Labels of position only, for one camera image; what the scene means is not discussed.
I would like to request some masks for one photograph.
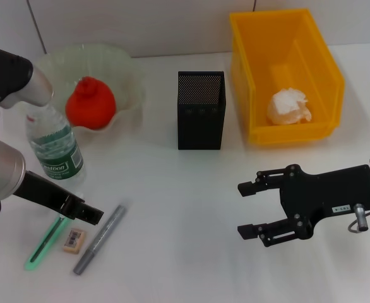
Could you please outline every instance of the white wall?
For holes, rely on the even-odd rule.
[[[45,46],[105,41],[132,56],[231,50],[231,11],[253,0],[30,0]],[[328,44],[370,42],[370,0],[258,0],[257,10],[311,9]]]
[[[0,0],[0,49],[29,59],[44,53],[25,0]]]

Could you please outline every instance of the white tissue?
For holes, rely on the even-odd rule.
[[[311,113],[306,107],[306,95],[299,90],[282,89],[273,95],[268,106],[267,116],[274,124],[297,123],[301,119],[311,121]]]

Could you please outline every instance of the green highlighter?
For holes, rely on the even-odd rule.
[[[62,215],[57,216],[56,220],[47,229],[43,240],[38,244],[33,253],[25,262],[25,270],[34,270],[42,262],[43,258],[47,255],[49,249],[52,247],[54,241],[59,237],[60,233],[70,223],[71,219]]]

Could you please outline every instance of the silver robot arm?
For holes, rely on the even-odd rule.
[[[9,109],[19,101],[45,106],[52,95],[52,85],[29,60],[0,50],[1,107]],[[12,194],[94,225],[104,214],[65,189],[26,171],[23,155],[0,141],[0,200]]]

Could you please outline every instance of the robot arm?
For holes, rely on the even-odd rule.
[[[268,247],[294,239],[309,239],[316,224],[328,217],[355,213],[358,229],[367,231],[365,211],[370,210],[370,166],[309,175],[294,164],[285,169],[258,172],[255,182],[238,185],[243,197],[279,189],[286,219],[238,226],[244,240],[260,238]]]
[[[20,100],[44,106],[52,95],[51,84],[29,60],[0,50],[1,107],[11,108]],[[0,141],[0,200],[12,194],[94,225],[104,214],[65,189],[26,171],[23,155]]]

